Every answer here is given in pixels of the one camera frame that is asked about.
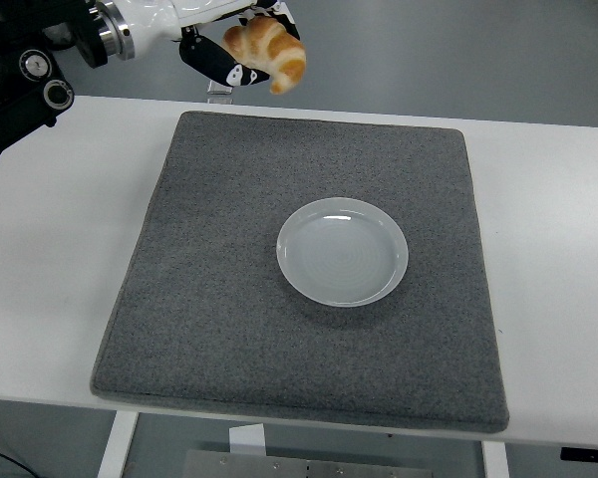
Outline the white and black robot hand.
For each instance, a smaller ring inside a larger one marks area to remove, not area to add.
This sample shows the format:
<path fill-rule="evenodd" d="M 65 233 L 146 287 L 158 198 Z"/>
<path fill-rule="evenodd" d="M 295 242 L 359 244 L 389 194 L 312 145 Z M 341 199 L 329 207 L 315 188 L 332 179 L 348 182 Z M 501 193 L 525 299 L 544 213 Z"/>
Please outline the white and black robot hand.
<path fill-rule="evenodd" d="M 122 60 L 171 40 L 185 64 L 217 84 L 270 81 L 274 95 L 293 89 L 306 69 L 305 47 L 282 1 L 100 1 L 97 8 L 105 50 Z"/>

